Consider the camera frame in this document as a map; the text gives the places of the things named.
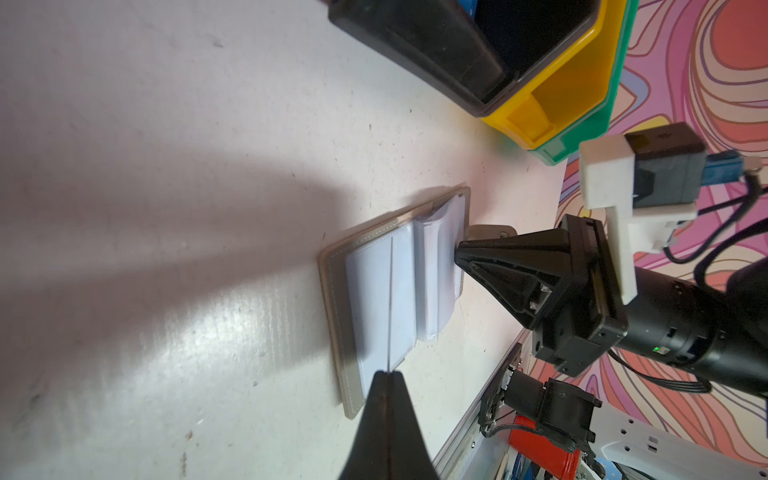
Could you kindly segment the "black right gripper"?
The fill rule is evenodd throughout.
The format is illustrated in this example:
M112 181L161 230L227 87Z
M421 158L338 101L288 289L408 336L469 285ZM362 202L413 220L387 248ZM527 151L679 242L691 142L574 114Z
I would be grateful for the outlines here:
M463 241L454 259L524 329L533 330L534 356L561 374L581 375L628 333L599 220L566 215L558 229ZM552 291L547 300L543 287Z

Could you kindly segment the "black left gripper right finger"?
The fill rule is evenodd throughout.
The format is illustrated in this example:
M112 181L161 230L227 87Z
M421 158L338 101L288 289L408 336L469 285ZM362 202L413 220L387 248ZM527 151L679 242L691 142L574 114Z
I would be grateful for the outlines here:
M438 479L400 372L390 375L389 478Z

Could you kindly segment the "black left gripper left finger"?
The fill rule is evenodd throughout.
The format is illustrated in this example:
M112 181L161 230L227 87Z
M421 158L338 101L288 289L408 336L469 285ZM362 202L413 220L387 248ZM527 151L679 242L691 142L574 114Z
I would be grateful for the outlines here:
M392 375L374 375L340 479L389 479L389 400Z

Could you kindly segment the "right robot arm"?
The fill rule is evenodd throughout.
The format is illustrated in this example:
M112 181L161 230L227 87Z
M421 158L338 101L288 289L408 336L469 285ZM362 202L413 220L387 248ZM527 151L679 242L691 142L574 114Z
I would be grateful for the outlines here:
M603 224L567 215L551 230L463 241L454 260L534 333L536 358L576 377L623 349L741 392L767 394L767 262L723 292L634 271L624 303Z

